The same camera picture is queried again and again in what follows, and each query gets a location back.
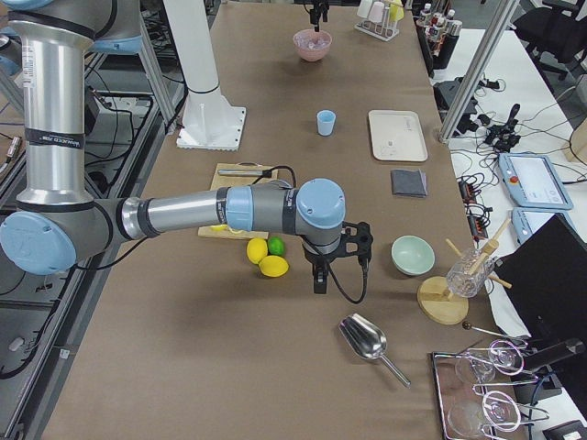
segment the black chair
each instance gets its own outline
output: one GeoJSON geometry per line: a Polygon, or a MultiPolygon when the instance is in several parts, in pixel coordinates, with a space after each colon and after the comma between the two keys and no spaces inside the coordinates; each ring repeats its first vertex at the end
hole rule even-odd
{"type": "Polygon", "coordinates": [[[564,80],[568,71],[542,62],[543,52],[551,53],[562,64],[573,61],[582,50],[579,62],[587,56],[587,17],[576,19],[585,1],[573,5],[563,0],[543,0],[542,4],[548,7],[532,9],[514,22],[515,34],[528,42],[526,51],[550,91],[552,85],[545,72],[558,73],[559,79],[564,80]]]}

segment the green bowl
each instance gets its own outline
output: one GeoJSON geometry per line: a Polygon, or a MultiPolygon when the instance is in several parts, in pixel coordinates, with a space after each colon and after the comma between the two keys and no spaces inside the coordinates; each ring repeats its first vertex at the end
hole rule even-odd
{"type": "Polygon", "coordinates": [[[400,236],[392,244],[395,267],[406,275],[422,275],[434,266],[434,250],[419,236],[400,236]]]}

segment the blue cup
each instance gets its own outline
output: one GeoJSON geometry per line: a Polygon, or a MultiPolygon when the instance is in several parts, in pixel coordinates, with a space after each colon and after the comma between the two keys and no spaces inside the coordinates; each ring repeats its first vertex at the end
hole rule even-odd
{"type": "Polygon", "coordinates": [[[330,136],[334,123],[337,120],[337,114],[330,110],[320,110],[316,115],[318,123],[318,133],[322,136],[330,136]]]}

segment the white desk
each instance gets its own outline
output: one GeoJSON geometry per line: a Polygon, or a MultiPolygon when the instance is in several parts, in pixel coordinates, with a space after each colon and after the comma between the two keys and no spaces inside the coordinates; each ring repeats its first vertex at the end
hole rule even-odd
{"type": "MultiPolygon", "coordinates": [[[[483,30],[463,29],[460,34],[460,39],[455,48],[455,53],[450,61],[447,69],[443,71],[435,71],[434,82],[454,80],[458,76],[462,76],[471,62],[472,56],[477,49],[479,42],[482,39],[483,30]]],[[[524,122],[527,119],[533,118],[543,108],[555,104],[555,99],[548,91],[548,87],[544,84],[536,71],[532,61],[528,58],[524,47],[512,31],[506,31],[495,50],[491,61],[485,69],[485,76],[491,81],[502,79],[505,81],[505,90],[497,93],[493,90],[486,90],[485,96],[480,96],[478,93],[476,98],[479,100],[479,105],[486,113],[495,112],[493,117],[496,121],[505,121],[510,113],[513,104],[520,104],[520,111],[517,119],[524,122]]],[[[532,121],[527,124],[530,127],[548,130],[556,124],[563,122],[567,117],[562,113],[558,105],[541,112],[532,121]]],[[[520,135],[531,133],[527,127],[519,129],[520,135]]],[[[572,133],[572,127],[569,123],[564,123],[551,130],[549,133],[560,138],[568,139],[572,133]]],[[[457,176],[464,174],[473,174],[475,172],[483,172],[488,178],[490,172],[481,168],[479,165],[480,157],[475,154],[476,142],[481,142],[484,138],[484,129],[481,128],[477,132],[478,139],[475,138],[453,138],[449,142],[451,150],[465,150],[463,154],[453,154],[453,166],[457,176]]],[[[556,149],[561,149],[568,144],[557,137],[550,136],[545,133],[536,133],[530,136],[522,137],[519,144],[512,149],[512,152],[532,151],[535,153],[547,153],[556,149]]],[[[568,162],[562,151],[554,151],[548,154],[553,163],[559,163],[565,166],[570,166],[580,172],[586,172],[587,168],[577,162],[568,162]]],[[[562,168],[555,167],[557,173],[563,181],[573,181],[578,177],[578,174],[562,168]]],[[[496,186],[488,186],[482,190],[482,201],[486,206],[491,206],[493,212],[491,213],[491,224],[488,227],[489,236],[491,236],[506,217],[510,215],[511,209],[515,206],[510,199],[509,194],[501,182],[501,174],[498,170],[496,173],[500,176],[500,183],[496,186]]],[[[574,203],[574,209],[569,214],[572,222],[575,224],[577,232],[583,240],[587,239],[587,183],[577,185],[567,185],[566,190],[574,203]]],[[[497,251],[498,255],[508,255],[514,252],[519,245],[516,242],[515,232],[510,227],[500,237],[500,247],[497,251]]],[[[495,290],[491,295],[492,306],[507,300],[504,289],[501,286],[495,286],[495,290]]],[[[502,328],[506,327],[504,318],[511,311],[501,310],[495,316],[495,321],[502,328]]],[[[569,420],[582,420],[586,424],[585,419],[577,410],[575,405],[570,400],[566,391],[563,394],[544,401],[541,401],[540,407],[546,409],[550,413],[550,419],[537,423],[535,426],[536,434],[534,438],[544,438],[540,433],[541,430],[550,426],[556,426],[569,420]]]]}

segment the gray floor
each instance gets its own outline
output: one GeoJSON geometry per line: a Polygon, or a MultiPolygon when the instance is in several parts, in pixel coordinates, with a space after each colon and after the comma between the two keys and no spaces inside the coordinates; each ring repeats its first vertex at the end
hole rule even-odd
{"type": "MultiPolygon", "coordinates": [[[[452,0],[452,7],[457,11],[456,18],[463,22],[465,28],[485,29],[491,23],[495,8],[500,3],[498,0],[487,0],[484,5],[480,0],[452,0]]],[[[512,21],[523,15],[532,8],[529,0],[521,0],[520,6],[514,12],[512,21]]],[[[564,66],[559,64],[550,54],[543,54],[542,59],[547,64],[565,68],[570,74],[561,81],[556,73],[547,72],[547,77],[554,89],[553,95],[560,96],[564,91],[575,86],[578,79],[585,73],[583,68],[577,62],[564,66]]],[[[587,77],[583,78],[581,83],[587,83],[587,77]]],[[[574,91],[565,93],[559,100],[559,105],[573,127],[577,127],[587,116],[587,105],[579,99],[574,91]]]]}

